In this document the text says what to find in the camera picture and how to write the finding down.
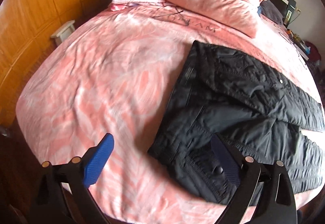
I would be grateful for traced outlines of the black padded pants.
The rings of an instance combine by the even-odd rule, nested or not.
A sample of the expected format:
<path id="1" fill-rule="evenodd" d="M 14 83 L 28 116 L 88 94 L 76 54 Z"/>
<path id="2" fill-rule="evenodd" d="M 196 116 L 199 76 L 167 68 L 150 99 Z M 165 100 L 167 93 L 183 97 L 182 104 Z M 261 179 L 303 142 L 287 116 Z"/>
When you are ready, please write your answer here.
<path id="1" fill-rule="evenodd" d="M 214 134 L 260 163 L 283 161 L 298 194 L 324 181 L 324 151 L 304 129 L 324 131 L 308 93 L 244 52 L 195 41 L 148 152 L 188 192 L 225 205 L 236 185 L 213 154 Z"/>

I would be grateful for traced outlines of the pink patterned bedspread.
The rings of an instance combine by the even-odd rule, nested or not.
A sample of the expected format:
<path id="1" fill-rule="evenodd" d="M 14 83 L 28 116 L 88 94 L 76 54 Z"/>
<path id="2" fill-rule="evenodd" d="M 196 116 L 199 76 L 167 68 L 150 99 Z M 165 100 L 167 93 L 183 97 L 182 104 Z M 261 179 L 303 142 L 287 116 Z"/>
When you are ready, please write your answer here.
<path id="1" fill-rule="evenodd" d="M 258 59 L 322 106 L 285 30 L 264 16 L 251 39 L 178 7 L 106 10 L 56 48 L 20 95 L 16 116 L 34 155 L 65 163 L 111 133 L 112 156 L 90 188 L 106 215 L 130 223 L 213 223 L 224 205 L 188 192 L 148 152 L 195 41 Z"/>

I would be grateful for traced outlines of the cluttered bedside table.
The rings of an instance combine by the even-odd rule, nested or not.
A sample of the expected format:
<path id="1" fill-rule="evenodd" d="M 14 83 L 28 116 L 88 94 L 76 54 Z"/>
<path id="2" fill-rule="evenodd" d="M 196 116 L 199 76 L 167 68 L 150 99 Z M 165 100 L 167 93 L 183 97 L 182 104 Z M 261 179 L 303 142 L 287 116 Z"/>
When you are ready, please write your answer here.
<path id="1" fill-rule="evenodd" d="M 283 19 L 283 24 L 287 28 L 287 33 L 291 38 L 294 46 L 308 62 L 313 62 L 317 67 L 321 66 L 321 54 L 318 48 L 311 42 L 304 41 L 298 34 L 293 33 L 292 30 L 288 29 L 289 25 L 297 19 L 301 14 L 301 10 L 294 7 L 292 4 L 288 4 L 286 8 L 286 14 Z"/>

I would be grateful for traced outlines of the small white stool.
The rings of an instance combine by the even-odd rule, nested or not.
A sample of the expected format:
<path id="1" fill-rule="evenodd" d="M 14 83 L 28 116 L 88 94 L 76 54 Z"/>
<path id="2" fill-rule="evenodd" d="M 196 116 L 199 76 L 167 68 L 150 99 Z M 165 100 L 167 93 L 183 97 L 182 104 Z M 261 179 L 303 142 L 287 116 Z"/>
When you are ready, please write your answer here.
<path id="1" fill-rule="evenodd" d="M 50 36 L 57 47 L 76 30 L 74 23 L 75 20 L 67 21 Z"/>

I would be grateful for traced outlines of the dark grey pillow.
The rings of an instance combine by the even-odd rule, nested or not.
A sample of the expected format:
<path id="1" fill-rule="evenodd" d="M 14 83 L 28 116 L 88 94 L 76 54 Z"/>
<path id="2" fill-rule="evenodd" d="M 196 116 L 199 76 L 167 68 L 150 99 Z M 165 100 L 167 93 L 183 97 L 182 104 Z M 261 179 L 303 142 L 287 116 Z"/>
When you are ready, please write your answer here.
<path id="1" fill-rule="evenodd" d="M 261 14 L 275 22 L 278 25 L 283 25 L 283 15 L 278 8 L 270 1 L 264 0 L 260 4 Z"/>

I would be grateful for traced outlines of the lower pink folded quilt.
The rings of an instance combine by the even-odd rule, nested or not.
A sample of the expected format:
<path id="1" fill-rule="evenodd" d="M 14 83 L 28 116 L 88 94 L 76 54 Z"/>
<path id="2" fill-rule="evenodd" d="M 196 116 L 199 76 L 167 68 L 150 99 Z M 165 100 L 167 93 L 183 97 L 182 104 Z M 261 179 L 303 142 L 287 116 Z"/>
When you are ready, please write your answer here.
<path id="1" fill-rule="evenodd" d="M 260 17 L 257 8 L 243 0 L 167 0 L 181 8 L 232 27 L 255 38 Z"/>

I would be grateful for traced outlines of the wooden wardrobe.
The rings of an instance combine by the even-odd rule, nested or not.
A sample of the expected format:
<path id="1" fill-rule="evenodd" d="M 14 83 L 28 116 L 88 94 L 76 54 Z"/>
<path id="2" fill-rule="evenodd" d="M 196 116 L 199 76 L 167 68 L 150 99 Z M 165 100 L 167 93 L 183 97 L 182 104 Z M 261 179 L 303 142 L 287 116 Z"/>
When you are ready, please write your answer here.
<path id="1" fill-rule="evenodd" d="M 10 126 L 28 78 L 54 50 L 52 34 L 81 25 L 110 0 L 3 0 L 1 3 L 1 125 Z"/>

